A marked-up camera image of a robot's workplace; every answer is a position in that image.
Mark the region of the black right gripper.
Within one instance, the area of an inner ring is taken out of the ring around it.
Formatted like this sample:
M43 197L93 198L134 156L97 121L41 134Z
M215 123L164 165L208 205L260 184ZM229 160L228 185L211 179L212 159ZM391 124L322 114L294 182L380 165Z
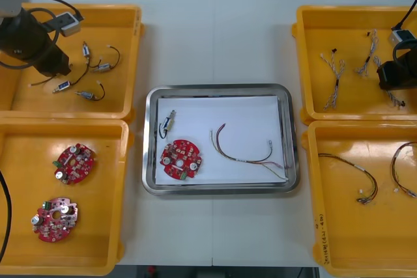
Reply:
M377 74L382 90L416 88L416 64L408 63L402 67L394 61L387 61L377 69Z

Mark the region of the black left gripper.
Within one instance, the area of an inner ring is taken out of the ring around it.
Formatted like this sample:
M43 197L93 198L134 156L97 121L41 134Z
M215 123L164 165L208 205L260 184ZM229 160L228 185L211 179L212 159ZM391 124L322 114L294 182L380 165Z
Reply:
M44 76L71 73L69 57L53 42L35 42L35 69Z

